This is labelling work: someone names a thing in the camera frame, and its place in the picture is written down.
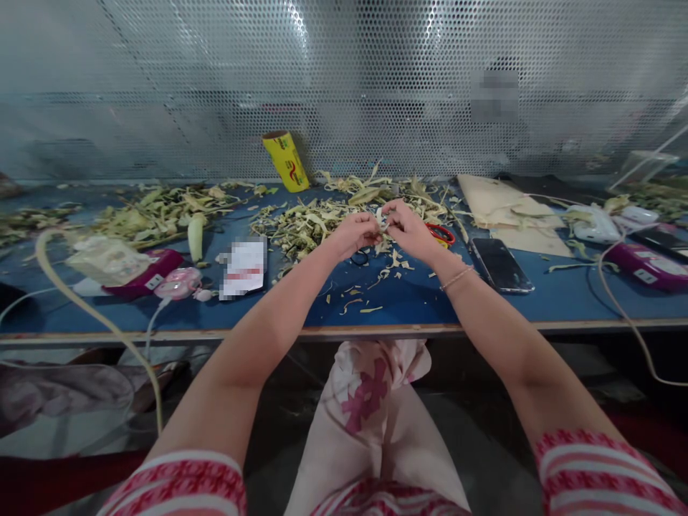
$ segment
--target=smartphone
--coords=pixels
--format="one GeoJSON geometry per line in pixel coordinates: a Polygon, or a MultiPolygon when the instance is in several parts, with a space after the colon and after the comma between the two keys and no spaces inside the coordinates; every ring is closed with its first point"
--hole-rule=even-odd
{"type": "Polygon", "coordinates": [[[472,239],[471,249],[487,280],[498,292],[527,294],[535,290],[511,251],[499,239],[472,239]]]}

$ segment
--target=perforated metal sheet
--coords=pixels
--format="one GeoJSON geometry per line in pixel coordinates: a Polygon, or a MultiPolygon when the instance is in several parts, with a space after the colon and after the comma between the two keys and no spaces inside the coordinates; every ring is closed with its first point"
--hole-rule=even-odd
{"type": "Polygon", "coordinates": [[[684,120],[687,26],[682,0],[8,1],[0,170],[276,179],[260,135],[290,130],[335,175],[609,171],[684,120]]]}

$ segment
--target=person's arm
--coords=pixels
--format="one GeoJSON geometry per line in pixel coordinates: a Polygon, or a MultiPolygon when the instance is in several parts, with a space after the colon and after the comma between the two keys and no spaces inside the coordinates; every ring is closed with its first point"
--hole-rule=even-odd
{"type": "Polygon", "coordinates": [[[350,215],[236,324],[182,398],[146,461],[182,449],[229,455],[242,466],[260,391],[296,340],[335,265],[381,236],[375,217],[350,215]]]}
{"type": "MultiPolygon", "coordinates": [[[[402,200],[387,203],[383,213],[389,213],[388,234],[428,264],[441,285],[468,267],[436,244],[402,200]]],[[[531,446],[557,429],[600,431],[624,440],[549,342],[478,274],[463,274],[446,294],[473,345],[504,383],[531,446]]]]}

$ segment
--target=pink charger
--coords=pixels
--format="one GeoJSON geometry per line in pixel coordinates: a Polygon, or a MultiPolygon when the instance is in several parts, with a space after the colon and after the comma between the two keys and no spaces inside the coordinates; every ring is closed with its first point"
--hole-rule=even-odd
{"type": "Polygon", "coordinates": [[[201,288],[201,271],[194,267],[170,272],[153,291],[161,299],[179,301],[201,288]]]}
{"type": "Polygon", "coordinates": [[[127,300],[150,295],[165,277],[184,261],[183,256],[172,249],[153,249],[147,251],[146,254],[150,257],[150,265],[142,275],[121,287],[102,287],[102,289],[127,300]]]}
{"type": "Polygon", "coordinates": [[[618,244],[606,256],[648,287],[675,292],[688,287],[688,267],[640,244],[618,244]]]}

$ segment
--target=wrist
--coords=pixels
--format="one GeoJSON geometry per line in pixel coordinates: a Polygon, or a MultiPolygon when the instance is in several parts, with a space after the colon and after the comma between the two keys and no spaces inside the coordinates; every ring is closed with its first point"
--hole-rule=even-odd
{"type": "Polygon", "coordinates": [[[453,252],[445,249],[442,246],[438,246],[438,249],[433,249],[433,252],[424,260],[426,265],[430,267],[433,271],[437,272],[439,268],[442,268],[445,264],[464,264],[464,261],[460,256],[454,254],[453,252]]]}
{"type": "Polygon", "coordinates": [[[327,239],[321,245],[313,249],[308,254],[308,257],[313,255],[315,255],[316,259],[322,260],[331,265],[333,269],[336,267],[337,263],[339,263],[339,254],[336,246],[332,245],[332,242],[329,242],[327,239]]]}

